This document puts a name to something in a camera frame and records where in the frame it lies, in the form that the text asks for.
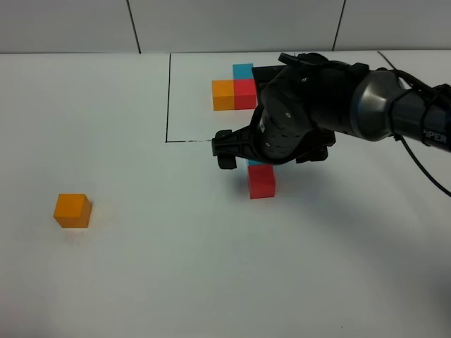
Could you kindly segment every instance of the cable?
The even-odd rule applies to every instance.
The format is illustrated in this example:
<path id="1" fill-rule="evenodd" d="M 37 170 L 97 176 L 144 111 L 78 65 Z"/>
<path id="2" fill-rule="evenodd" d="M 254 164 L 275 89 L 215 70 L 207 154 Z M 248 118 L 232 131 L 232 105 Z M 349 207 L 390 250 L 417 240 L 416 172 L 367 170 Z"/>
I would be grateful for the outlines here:
<path id="1" fill-rule="evenodd" d="M 425 169 L 425 167 L 423 167 L 423 165 L 420 163 L 420 161 L 416 158 L 416 156 L 414 155 L 414 153 L 412 152 L 412 150 L 410 149 L 409 145 L 407 144 L 406 140 L 404 139 L 404 137 L 402 137 L 401 135 L 395 135 L 395 140 L 396 141 L 401 141 L 402 145 L 404 146 L 404 148 L 407 150 L 407 153 L 409 153 L 410 157 L 412 157 L 412 160 L 414 160 L 414 162 L 416 163 L 416 165 L 418 166 L 418 168 L 420 168 L 420 170 L 423 172 L 423 174 L 426 175 L 426 177 L 437 187 L 439 188 L 442 192 L 444 192 L 445 194 L 447 194 L 449 197 L 451 197 L 451 192 L 449 190 L 447 190 L 446 188 L 444 188 L 444 186 L 442 186 L 439 182 L 437 182 L 435 180 L 434 177 L 431 176 L 431 174 Z"/>
<path id="2" fill-rule="evenodd" d="M 415 89 L 416 91 L 419 92 L 419 94 L 423 94 L 421 95 L 423 97 L 423 99 L 430 100 L 431 97 L 437 95 L 437 91 L 434 88 L 429 87 L 427 84 L 425 84 L 424 82 L 418 80 L 416 77 L 414 77 L 413 75 L 410 75 L 409 73 L 406 73 L 402 70 L 398 70 L 398 69 L 393 69 L 391 70 L 392 73 L 395 73 L 396 76 L 402 78 L 405 82 L 407 82 L 407 84 L 409 86 L 412 87 L 412 89 Z M 442 186 L 439 182 L 437 182 L 437 180 L 432 177 L 432 175 L 425 169 L 425 167 L 423 167 L 423 165 L 421 164 L 421 162 L 416 158 L 416 156 L 414 155 L 413 151 L 410 149 L 409 145 L 407 144 L 406 140 L 404 139 L 403 136 L 401 135 L 395 135 L 395 140 L 396 141 L 401 141 L 402 145 L 404 146 L 404 148 L 407 150 L 407 153 L 409 153 L 410 157 L 412 157 L 412 160 L 414 160 L 415 164 L 418 166 L 418 168 L 420 168 L 420 170 L 422 171 L 422 173 L 437 187 L 439 188 L 442 192 L 444 192 L 446 195 L 448 195 L 449 197 L 451 197 L 451 192 L 449 190 L 447 190 L 444 186 Z"/>

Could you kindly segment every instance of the white table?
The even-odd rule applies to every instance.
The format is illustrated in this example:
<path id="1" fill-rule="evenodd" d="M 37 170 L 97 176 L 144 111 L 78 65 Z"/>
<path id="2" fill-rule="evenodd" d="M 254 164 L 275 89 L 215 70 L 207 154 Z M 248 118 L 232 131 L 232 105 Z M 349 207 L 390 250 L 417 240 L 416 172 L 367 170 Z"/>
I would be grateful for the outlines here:
<path id="1" fill-rule="evenodd" d="M 210 81 L 230 77 L 232 63 L 274 59 L 233 55 L 172 55 L 169 140 L 249 122 L 245 112 L 215 120 L 198 109 L 209 104 L 206 86 L 196 77 L 186 87 L 195 74 L 186 67 L 203 65 Z M 326 55 L 388 67 L 374 52 Z M 3 332 L 449 337 L 425 272 L 444 258 L 428 226 L 443 230 L 441 243 L 451 238 L 450 202 L 401 144 L 337 135 L 327 161 L 277 167 L 276 197 L 251 201 L 244 161 L 219 170 L 209 142 L 164 144 L 167 64 L 0 58 Z M 88 230 L 52 219 L 60 192 L 93 200 Z"/>

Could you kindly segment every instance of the cube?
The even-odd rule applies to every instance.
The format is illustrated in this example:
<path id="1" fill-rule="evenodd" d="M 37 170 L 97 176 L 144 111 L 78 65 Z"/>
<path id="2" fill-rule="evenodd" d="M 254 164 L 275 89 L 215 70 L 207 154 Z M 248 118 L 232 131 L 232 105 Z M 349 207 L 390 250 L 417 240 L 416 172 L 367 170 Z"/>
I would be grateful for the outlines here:
<path id="1" fill-rule="evenodd" d="M 247 172 L 251 199 L 264 199 L 276 195 L 276 178 L 272 165 L 251 165 L 247 167 Z"/>
<path id="2" fill-rule="evenodd" d="M 233 65 L 233 79 L 234 80 L 248 80 L 253 79 L 252 74 L 253 63 L 243 63 L 239 65 Z"/>
<path id="3" fill-rule="evenodd" d="M 232 111 L 235 109 L 233 80 L 211 81 L 214 111 Z"/>
<path id="4" fill-rule="evenodd" d="M 255 109 L 257 107 L 257 91 L 253 79 L 233 80 L 235 93 L 235 109 Z"/>
<path id="5" fill-rule="evenodd" d="M 84 194 L 60 194 L 54 218 L 64 228 L 85 228 L 89 224 L 92 203 Z"/>
<path id="6" fill-rule="evenodd" d="M 258 161 L 254 161 L 254 160 L 247 160 L 247 165 L 262 165 L 265 164 L 263 162 L 258 162 Z"/>

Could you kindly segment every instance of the cyan cube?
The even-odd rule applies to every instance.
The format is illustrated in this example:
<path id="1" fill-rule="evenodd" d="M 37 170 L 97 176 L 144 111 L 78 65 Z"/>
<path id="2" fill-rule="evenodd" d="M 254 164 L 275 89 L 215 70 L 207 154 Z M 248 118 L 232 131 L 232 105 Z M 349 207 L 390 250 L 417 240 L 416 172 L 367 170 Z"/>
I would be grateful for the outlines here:
<path id="1" fill-rule="evenodd" d="M 233 65 L 233 79 L 234 80 L 248 80 L 253 79 L 252 75 L 253 63 L 243 63 L 239 65 Z"/>

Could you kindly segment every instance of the blue cube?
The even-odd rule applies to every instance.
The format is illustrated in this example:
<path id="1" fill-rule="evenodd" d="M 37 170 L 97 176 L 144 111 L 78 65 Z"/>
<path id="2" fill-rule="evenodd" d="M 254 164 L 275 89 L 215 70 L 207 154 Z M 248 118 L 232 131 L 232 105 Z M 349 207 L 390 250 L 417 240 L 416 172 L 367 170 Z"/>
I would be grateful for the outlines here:
<path id="1" fill-rule="evenodd" d="M 253 63 L 243 63 L 240 65 L 233 65 L 233 79 L 234 80 L 248 80 L 253 79 L 252 75 Z"/>
<path id="2" fill-rule="evenodd" d="M 251 165 L 262 165 L 262 164 L 266 164 L 266 163 L 258 162 L 258 161 L 254 161 L 254 160 L 247 160 L 248 167 L 250 167 Z"/>

